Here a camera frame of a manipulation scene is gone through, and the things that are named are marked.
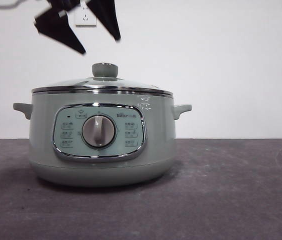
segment wall socket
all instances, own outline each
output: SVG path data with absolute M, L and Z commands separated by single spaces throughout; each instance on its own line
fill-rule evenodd
M 87 7 L 85 1 L 80 1 L 80 5 L 74 11 L 74 24 L 76 27 L 97 26 L 97 17 Z

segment lid knob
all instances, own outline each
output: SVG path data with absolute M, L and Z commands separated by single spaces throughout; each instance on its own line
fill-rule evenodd
M 118 76 L 118 66 L 112 63 L 95 63 L 92 65 L 94 77 L 116 78 Z

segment dark gray surface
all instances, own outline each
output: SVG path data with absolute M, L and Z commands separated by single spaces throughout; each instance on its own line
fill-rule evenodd
M 75 188 L 38 179 L 28 140 L 0 140 L 0 240 L 282 240 L 282 139 L 179 139 L 146 183 Z

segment black object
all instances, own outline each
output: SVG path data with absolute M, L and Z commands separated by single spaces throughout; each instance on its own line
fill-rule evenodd
M 51 8 L 35 18 L 34 25 L 38 32 L 84 54 L 86 50 L 70 28 L 66 13 L 79 5 L 80 0 L 48 0 L 48 2 L 50 2 Z M 87 6 L 114 39 L 120 40 L 115 1 L 91 0 L 87 3 Z

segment control panel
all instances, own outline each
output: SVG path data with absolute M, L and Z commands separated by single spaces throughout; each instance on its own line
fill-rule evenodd
M 146 140 L 142 113 L 119 104 L 68 105 L 56 115 L 55 149 L 74 158 L 118 158 L 137 152 Z

